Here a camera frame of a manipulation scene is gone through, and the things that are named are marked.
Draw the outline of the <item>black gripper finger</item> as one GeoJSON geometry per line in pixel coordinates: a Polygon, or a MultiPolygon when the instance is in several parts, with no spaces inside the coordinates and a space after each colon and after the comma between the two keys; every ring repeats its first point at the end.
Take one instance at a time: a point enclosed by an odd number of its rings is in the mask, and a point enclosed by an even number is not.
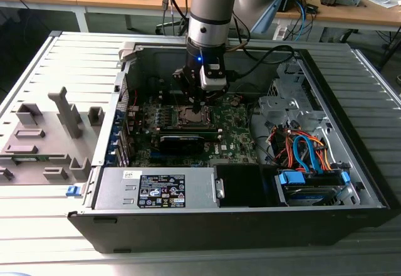
{"type": "Polygon", "coordinates": [[[229,90],[229,86],[226,85],[222,88],[222,90],[215,91],[205,91],[201,90],[201,99],[200,99],[200,111],[203,111],[204,106],[212,105],[217,99],[224,96],[229,90]]]}
{"type": "Polygon", "coordinates": [[[185,72],[184,68],[176,69],[172,74],[184,97],[192,104],[193,113],[201,111],[201,88],[194,73],[185,72]]]}

